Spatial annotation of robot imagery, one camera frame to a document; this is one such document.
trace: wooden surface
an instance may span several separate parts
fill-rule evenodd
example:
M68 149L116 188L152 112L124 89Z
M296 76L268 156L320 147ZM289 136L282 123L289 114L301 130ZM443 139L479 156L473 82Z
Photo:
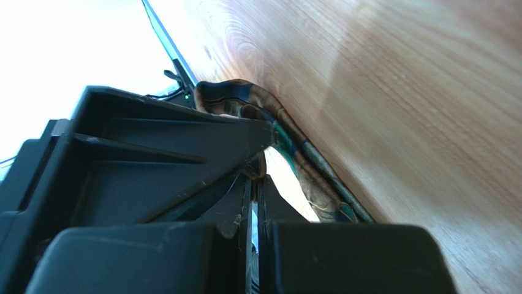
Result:
M172 3L198 79L276 94L379 222L431 232L460 292L520 293L522 1Z

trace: black cable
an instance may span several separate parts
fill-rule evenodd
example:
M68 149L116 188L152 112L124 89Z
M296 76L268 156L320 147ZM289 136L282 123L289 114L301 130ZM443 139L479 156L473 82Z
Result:
M6 162L10 162L11 160L14 160L15 158L17 158L17 157L16 157L16 156L13 156L13 157L11 157L11 158L8 158L8 159L6 159L6 160L0 162L0 164L4 164L4 163L6 163Z
M169 101L170 99L174 98L176 95L178 95L179 93L181 93L181 92L183 92L185 90L185 84L183 83L183 80L181 79L181 77L179 75L173 73L171 70L168 70L168 69L165 69L163 71L163 74L167 78L171 78L172 80L177 81L178 85L180 87L176 91L174 91L172 93L169 93L169 94L166 94L166 95L161 95L161 96L145 95L145 97L155 98L155 99L158 99L158 100L161 100L161 101Z

